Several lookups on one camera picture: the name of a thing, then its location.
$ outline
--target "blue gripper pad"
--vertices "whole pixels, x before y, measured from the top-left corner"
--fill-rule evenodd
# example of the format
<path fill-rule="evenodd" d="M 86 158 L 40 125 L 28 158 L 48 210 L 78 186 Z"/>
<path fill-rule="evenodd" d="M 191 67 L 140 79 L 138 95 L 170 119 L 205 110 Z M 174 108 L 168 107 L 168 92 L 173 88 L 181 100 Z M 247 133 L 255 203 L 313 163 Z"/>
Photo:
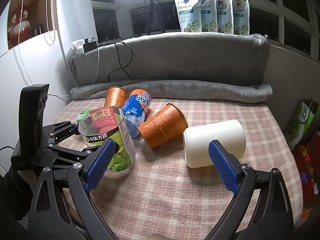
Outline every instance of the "blue gripper pad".
<path fill-rule="evenodd" d="M 237 174 L 214 141 L 209 143 L 209 157 L 227 190 L 236 194 L 239 190 Z"/>
<path fill-rule="evenodd" d="M 88 193 L 90 190 L 95 189 L 98 186 L 113 155 L 115 154 L 115 148 L 115 142 L 110 140 L 90 167 L 89 171 L 87 172 L 87 181 L 84 185 L 84 189 Z"/>

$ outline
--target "tripod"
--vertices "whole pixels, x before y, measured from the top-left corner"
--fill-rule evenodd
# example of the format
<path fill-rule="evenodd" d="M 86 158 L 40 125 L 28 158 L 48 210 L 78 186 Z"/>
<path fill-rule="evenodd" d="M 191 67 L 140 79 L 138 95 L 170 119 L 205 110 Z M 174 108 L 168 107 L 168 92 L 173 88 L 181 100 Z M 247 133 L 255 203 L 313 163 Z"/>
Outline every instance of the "tripod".
<path fill-rule="evenodd" d="M 151 34 L 153 9 L 155 9 L 155 14 L 157 14 L 157 17 L 156 17 L 156 18 L 160 21 L 161 33 L 165 33 L 164 23 L 163 23 L 163 19 L 162 19 L 160 7 L 159 7 L 159 2 L 158 2 L 158 0 L 150 0 L 150 4 L 149 4 L 149 16 L 148 16 L 149 22 L 148 22 L 148 27 L 147 27 L 147 35 L 150 35 L 150 34 Z"/>

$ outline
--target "white cup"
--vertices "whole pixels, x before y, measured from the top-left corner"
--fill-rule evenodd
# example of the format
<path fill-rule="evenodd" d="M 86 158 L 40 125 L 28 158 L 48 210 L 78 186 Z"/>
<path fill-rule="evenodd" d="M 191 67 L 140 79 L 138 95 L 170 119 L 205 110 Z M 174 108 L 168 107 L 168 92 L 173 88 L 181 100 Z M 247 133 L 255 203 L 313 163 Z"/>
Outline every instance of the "white cup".
<path fill-rule="evenodd" d="M 238 120 L 192 126 L 183 132 L 186 165 L 199 168 L 213 165 L 208 152 L 209 143 L 219 140 L 228 153 L 238 160 L 245 151 L 245 134 Z"/>

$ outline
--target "red label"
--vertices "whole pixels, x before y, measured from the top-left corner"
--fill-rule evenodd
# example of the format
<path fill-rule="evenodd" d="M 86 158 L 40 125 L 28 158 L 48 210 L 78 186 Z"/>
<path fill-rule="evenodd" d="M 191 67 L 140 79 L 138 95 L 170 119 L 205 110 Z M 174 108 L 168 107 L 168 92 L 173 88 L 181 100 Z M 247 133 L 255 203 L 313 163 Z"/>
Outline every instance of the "red label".
<path fill-rule="evenodd" d="M 113 107 L 100 107 L 90 112 L 90 115 L 92 124 L 96 128 L 110 127 L 109 130 L 112 130 L 118 126 Z"/>

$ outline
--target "white cable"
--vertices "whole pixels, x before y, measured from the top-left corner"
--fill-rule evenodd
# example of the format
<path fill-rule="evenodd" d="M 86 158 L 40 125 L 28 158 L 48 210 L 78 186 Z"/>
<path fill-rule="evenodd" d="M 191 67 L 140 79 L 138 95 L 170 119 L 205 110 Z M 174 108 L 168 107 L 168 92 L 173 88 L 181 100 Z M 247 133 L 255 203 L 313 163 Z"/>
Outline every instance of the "white cable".
<path fill-rule="evenodd" d="M 70 95 L 55 95 L 55 94 L 48 94 L 49 96 L 56 96 L 56 97 L 69 97 Z"/>
<path fill-rule="evenodd" d="M 47 14 L 47 28 L 48 28 L 48 31 L 49 31 L 49 27 L 48 27 L 48 12 L 47 12 L 47 0 L 46 0 L 46 14 Z M 23 65 L 23 67 L 24 67 L 24 70 L 26 71 L 26 74 L 27 74 L 27 76 L 28 76 L 28 79 L 29 79 L 30 83 L 31 83 L 32 85 L 34 85 L 33 82 L 31 81 L 30 77 L 29 77 L 28 71 L 27 71 L 27 69 L 26 69 L 26 67 L 25 67 L 25 65 L 24 65 L 24 63 L 23 63 L 23 60 L 22 60 L 22 57 L 21 57 L 21 53 L 20 53 L 20 30 L 21 30 L 22 16 L 23 16 L 23 0 L 22 0 L 22 3 L 21 3 L 21 15 L 20 15 L 20 26 L 19 26 L 19 36 L 18 36 L 18 51 L 19 51 L 19 56 L 20 56 L 21 63 L 22 63 L 22 65 Z M 56 40 L 56 36 L 55 36 L 55 33 L 54 33 L 54 40 L 51 39 L 51 41 L 54 43 L 55 40 Z M 48 95 L 49 95 L 49 96 L 57 96 L 57 97 L 69 97 L 69 96 L 70 96 L 70 95 L 55 95 L 55 94 L 48 94 Z"/>
<path fill-rule="evenodd" d="M 20 30 L 21 30 L 21 21 L 22 21 L 22 17 L 23 17 L 23 0 L 22 0 L 22 2 L 21 2 L 21 14 L 20 14 L 20 26 L 19 26 L 19 35 L 18 35 L 18 51 L 19 51 L 19 56 L 20 56 L 20 59 L 21 59 L 21 63 L 22 63 L 22 65 L 23 65 L 23 67 L 24 67 L 24 70 L 26 71 L 26 74 L 27 74 L 27 76 L 28 76 L 28 79 L 30 80 L 30 82 L 31 82 L 31 84 L 33 84 L 33 82 L 31 81 L 31 79 L 30 79 L 30 77 L 29 77 L 29 74 L 28 74 L 28 72 L 27 72 L 27 69 L 26 69 L 26 67 L 25 67 L 25 65 L 24 65 L 24 63 L 23 63 L 23 61 L 22 61 L 22 57 L 21 57 L 21 53 L 20 53 Z"/>
<path fill-rule="evenodd" d="M 53 30 L 53 35 L 54 35 L 54 38 L 52 40 L 51 38 L 51 35 L 50 35 L 50 32 L 49 32 L 49 24 L 48 24 L 48 0 L 45 0 L 45 15 L 46 15 L 46 19 L 47 19 L 47 31 L 48 31 L 48 35 L 49 35 L 49 38 L 50 40 L 52 41 L 52 44 L 54 44 L 54 42 L 56 41 L 56 32 Z"/>
<path fill-rule="evenodd" d="M 99 70 L 99 61 L 100 61 L 100 53 L 99 53 L 99 44 L 98 44 L 98 41 L 96 38 L 92 38 L 92 39 L 95 39 L 96 42 L 97 42 L 97 47 L 98 47 L 98 66 L 97 66 L 97 73 L 96 73 L 96 78 L 94 79 L 94 82 L 92 83 L 92 85 L 96 82 L 97 80 L 97 76 L 98 76 L 98 70 Z"/>

